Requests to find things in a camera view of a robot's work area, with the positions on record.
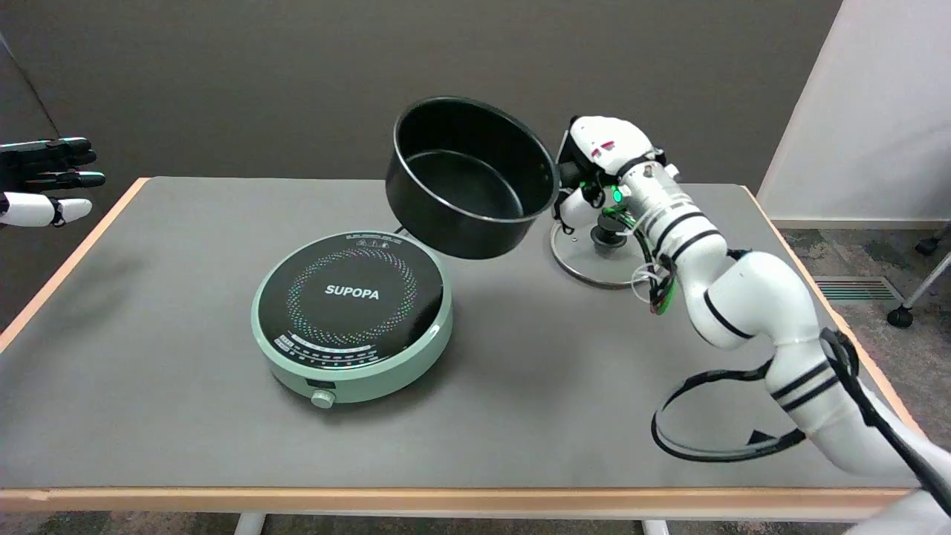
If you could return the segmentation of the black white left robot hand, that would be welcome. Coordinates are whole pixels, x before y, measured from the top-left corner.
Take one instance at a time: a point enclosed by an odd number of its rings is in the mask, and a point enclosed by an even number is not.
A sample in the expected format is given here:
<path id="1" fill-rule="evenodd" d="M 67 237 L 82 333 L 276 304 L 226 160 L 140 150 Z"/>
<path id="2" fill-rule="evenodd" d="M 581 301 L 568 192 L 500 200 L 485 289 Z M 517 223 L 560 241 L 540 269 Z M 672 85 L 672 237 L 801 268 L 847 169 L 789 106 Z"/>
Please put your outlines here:
<path id="1" fill-rule="evenodd" d="M 106 183 L 101 172 L 82 166 L 97 161 L 85 137 L 61 137 L 1 146 L 1 224 L 13 227 L 64 227 L 92 211 L 91 200 L 57 198 L 50 192 L 92 189 Z"/>

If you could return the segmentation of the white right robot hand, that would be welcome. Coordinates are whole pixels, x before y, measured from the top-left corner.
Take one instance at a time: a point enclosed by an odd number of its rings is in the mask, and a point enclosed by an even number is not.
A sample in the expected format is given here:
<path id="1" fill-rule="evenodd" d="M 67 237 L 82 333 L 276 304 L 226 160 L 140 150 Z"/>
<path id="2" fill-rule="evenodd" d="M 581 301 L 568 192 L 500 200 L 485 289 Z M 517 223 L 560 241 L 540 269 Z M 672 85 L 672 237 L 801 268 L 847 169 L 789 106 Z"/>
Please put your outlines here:
<path id="1" fill-rule="evenodd" d="M 559 193 L 553 217 L 564 234 L 597 220 L 605 207 L 624 209 L 632 187 L 623 183 L 629 172 L 663 167 L 677 176 L 665 150 L 628 120 L 577 116 L 562 139 L 557 157 Z"/>

